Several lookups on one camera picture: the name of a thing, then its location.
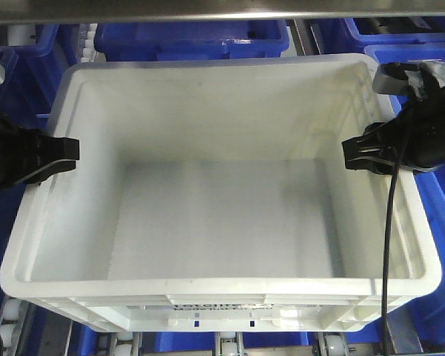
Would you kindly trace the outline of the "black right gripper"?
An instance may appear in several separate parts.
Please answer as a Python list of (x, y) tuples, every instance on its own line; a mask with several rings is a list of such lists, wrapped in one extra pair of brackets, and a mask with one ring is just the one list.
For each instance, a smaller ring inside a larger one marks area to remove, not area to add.
[(404, 85), (396, 94), (406, 101), (394, 119), (342, 142), (346, 169), (393, 175), (400, 167), (424, 172), (445, 164), (445, 86)]

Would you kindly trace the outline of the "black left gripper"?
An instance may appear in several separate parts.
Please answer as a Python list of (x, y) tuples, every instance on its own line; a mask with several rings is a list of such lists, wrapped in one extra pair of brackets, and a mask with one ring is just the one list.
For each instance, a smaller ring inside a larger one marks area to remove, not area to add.
[(72, 171), (79, 161), (79, 140), (49, 136), (26, 128), (0, 113), (0, 189), (26, 182), (41, 183)]

